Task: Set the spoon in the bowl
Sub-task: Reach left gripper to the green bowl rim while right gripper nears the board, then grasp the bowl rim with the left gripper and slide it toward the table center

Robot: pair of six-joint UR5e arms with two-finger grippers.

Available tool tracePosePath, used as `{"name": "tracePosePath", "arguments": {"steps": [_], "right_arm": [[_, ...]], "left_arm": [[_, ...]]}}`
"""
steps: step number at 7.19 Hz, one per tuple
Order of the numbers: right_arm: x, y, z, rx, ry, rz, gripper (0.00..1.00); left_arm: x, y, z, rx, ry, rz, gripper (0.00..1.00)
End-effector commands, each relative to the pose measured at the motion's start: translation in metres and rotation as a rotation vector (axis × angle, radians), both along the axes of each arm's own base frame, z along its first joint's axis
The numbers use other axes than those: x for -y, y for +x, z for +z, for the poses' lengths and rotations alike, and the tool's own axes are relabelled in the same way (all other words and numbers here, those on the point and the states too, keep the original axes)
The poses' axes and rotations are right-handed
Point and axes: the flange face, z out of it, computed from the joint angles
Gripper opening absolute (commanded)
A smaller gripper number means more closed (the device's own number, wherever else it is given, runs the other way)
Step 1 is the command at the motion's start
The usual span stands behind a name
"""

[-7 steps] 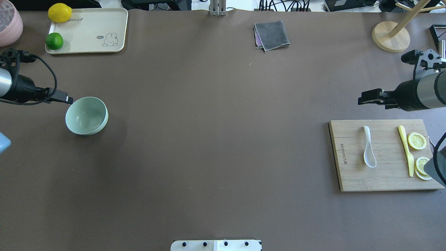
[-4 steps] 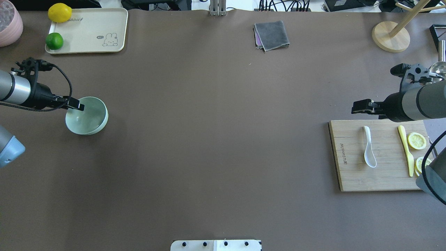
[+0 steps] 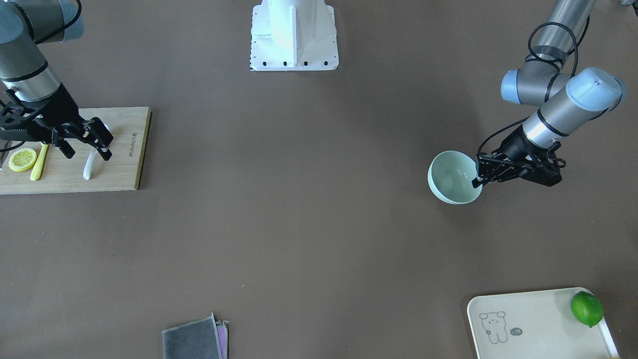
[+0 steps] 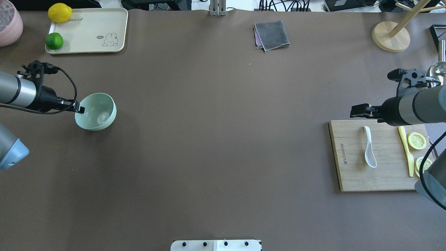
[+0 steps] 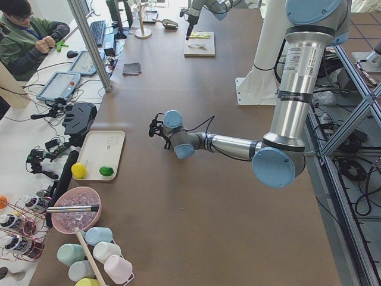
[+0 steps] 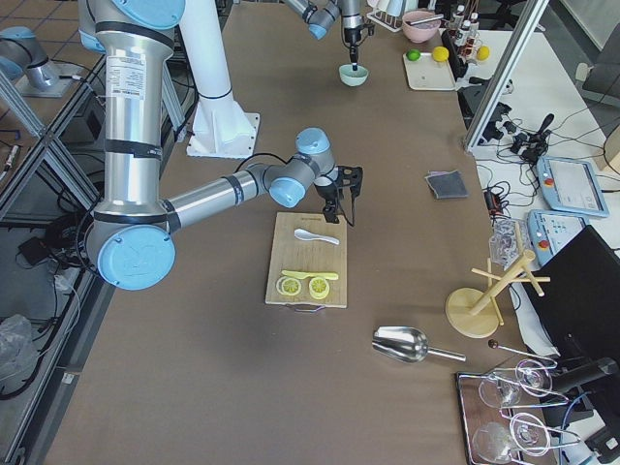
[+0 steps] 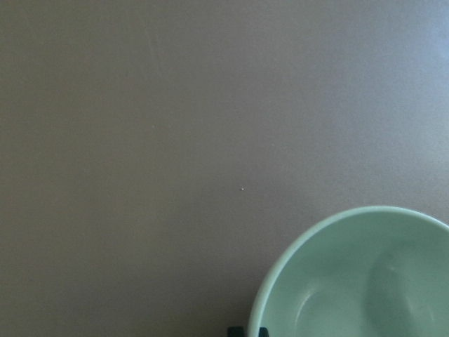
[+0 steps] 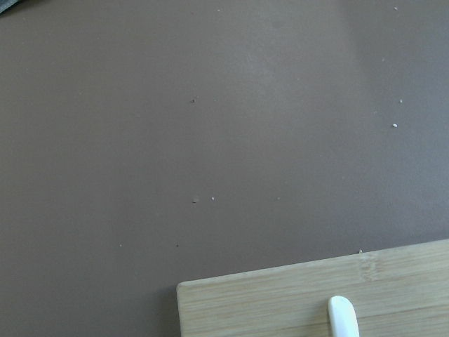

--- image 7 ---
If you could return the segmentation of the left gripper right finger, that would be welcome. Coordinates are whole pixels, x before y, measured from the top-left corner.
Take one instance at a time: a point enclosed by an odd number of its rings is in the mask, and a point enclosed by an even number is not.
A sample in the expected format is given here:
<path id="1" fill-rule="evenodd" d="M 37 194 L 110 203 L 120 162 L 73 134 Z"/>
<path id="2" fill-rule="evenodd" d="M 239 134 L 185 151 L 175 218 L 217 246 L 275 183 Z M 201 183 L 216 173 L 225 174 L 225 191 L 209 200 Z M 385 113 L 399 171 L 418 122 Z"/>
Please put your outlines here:
<path id="1" fill-rule="evenodd" d="M 267 327 L 261 326 L 258 331 L 258 337 L 269 337 L 269 330 Z"/>

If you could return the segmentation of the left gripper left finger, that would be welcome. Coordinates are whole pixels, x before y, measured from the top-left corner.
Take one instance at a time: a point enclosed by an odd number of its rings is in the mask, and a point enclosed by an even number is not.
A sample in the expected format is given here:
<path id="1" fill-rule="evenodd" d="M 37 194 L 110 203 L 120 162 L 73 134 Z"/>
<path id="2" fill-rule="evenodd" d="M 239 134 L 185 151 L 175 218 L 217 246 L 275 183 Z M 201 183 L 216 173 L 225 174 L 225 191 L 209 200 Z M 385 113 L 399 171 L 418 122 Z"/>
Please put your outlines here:
<path id="1" fill-rule="evenodd" d="M 229 326 L 227 328 L 227 337 L 244 337 L 244 327 Z"/>

